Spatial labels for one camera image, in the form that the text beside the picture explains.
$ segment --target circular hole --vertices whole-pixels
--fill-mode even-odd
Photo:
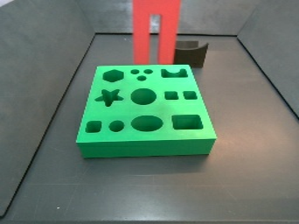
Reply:
[[[151,70],[151,69],[146,69],[146,70],[145,70],[145,73],[146,73],[146,74],[151,74],[153,72],[154,72],[154,70]]]
[[[139,88],[131,94],[131,100],[139,105],[151,104],[155,101],[157,94],[155,91],[149,88]]]
[[[125,123],[121,121],[114,121],[110,125],[109,128],[115,131],[119,132],[123,128],[126,127]]]
[[[141,115],[134,119],[131,125],[139,131],[155,131],[163,127],[165,122],[154,115]]]
[[[137,77],[141,81],[145,81],[146,80],[146,77],[143,75],[138,76]]]
[[[139,74],[139,70],[138,69],[131,70],[131,74]]]

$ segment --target star-shaped hole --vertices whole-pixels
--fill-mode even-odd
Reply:
[[[123,101],[125,98],[118,95],[119,89],[114,91],[109,91],[106,89],[102,90],[102,96],[95,100],[97,102],[105,102],[106,106],[110,107],[114,102]]]

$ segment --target rectangular hole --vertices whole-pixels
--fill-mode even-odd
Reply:
[[[173,127],[175,130],[202,130],[202,118],[199,115],[174,115]]]
[[[197,100],[198,95],[194,91],[183,91],[183,97],[186,100]]]
[[[162,69],[162,76],[165,78],[186,78],[189,77],[189,74],[186,69],[181,69],[181,71],[177,73],[169,72],[166,69]]]
[[[102,122],[101,121],[91,121],[87,123],[86,131],[87,133],[98,133],[102,129]]]
[[[166,100],[179,100],[178,92],[175,92],[175,91],[166,91],[165,92],[165,99]]]

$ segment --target square hole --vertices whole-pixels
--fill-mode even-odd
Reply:
[[[173,127],[175,130],[202,130],[202,118],[199,115],[174,115]]]
[[[86,128],[87,133],[98,133],[101,132],[101,129],[102,129],[102,122],[93,121],[87,123],[87,128]]]
[[[186,100],[197,100],[198,95],[194,91],[183,91],[183,97]]]
[[[175,91],[165,92],[165,99],[166,100],[179,100],[178,92],[175,92]]]

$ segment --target black curved piece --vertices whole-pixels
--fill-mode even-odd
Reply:
[[[199,41],[197,40],[177,41],[174,64],[203,67],[209,45],[207,43],[199,46]]]

